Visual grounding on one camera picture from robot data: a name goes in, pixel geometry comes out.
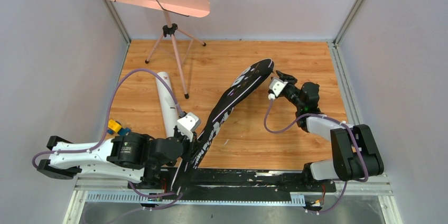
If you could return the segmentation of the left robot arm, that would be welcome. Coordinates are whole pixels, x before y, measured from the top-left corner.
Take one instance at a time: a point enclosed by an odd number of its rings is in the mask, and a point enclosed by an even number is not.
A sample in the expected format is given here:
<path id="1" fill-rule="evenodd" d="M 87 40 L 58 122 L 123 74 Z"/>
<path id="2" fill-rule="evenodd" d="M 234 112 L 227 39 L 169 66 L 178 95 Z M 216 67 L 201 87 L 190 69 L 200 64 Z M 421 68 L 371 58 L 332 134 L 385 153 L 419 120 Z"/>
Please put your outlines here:
<path id="1" fill-rule="evenodd" d="M 52 136 L 47 143 L 49 157 L 35 168 L 54 179 L 113 178 L 154 189 L 162 182 L 161 168 L 173 167 L 179 157 L 191 157 L 197 142 L 196 133 L 188 137 L 177 128 L 168 138 L 130 132 L 104 140 L 95 149 Z"/>

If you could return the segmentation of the black sport racket bag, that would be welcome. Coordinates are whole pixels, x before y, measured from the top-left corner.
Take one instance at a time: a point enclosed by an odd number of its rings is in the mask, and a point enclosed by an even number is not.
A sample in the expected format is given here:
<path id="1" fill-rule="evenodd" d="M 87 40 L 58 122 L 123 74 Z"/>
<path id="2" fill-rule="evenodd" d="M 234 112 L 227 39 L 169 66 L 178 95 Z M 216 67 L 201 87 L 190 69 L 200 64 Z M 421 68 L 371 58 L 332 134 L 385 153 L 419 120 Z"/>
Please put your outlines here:
<path id="1" fill-rule="evenodd" d="M 262 59 L 246 68 L 222 94 L 211 111 L 204 129 L 197 137 L 192 154 L 188 158 L 183 158 L 178 166 L 171 182 L 171 189 L 179 192 L 193 178 L 222 124 L 234 108 L 268 78 L 273 69 L 274 61 L 271 58 Z"/>

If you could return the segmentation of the white shuttlecock tube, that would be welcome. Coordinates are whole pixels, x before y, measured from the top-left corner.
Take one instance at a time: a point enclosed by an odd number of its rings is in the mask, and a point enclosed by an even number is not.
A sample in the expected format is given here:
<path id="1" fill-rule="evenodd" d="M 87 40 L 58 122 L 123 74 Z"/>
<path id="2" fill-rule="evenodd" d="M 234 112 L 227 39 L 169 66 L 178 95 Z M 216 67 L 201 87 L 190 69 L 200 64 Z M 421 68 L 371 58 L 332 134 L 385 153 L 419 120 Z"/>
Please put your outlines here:
<path id="1" fill-rule="evenodd" d="M 174 128 L 179 118 L 178 111 L 176 109 L 173 97 L 167 90 L 165 84 L 157 79 L 156 86 L 163 116 L 166 137 L 172 137 L 174 136 Z"/>

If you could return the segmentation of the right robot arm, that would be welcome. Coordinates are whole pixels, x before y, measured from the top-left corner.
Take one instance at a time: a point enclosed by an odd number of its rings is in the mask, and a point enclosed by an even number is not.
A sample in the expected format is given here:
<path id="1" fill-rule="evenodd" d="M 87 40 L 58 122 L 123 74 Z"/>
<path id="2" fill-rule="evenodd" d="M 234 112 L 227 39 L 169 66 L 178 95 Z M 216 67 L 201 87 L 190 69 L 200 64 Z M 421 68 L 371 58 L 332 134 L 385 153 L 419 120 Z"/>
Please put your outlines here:
<path id="1" fill-rule="evenodd" d="M 304 165 L 302 185 L 315 191 L 323 180 L 366 182 L 382 175 L 384 163 L 370 127 L 340 122 L 321 112 L 317 83 L 305 82 L 297 87 L 297 79 L 276 71 L 269 85 L 273 97 L 286 98 L 296 108 L 294 124 L 307 133 L 321 136 L 331 143 L 332 157 Z"/>

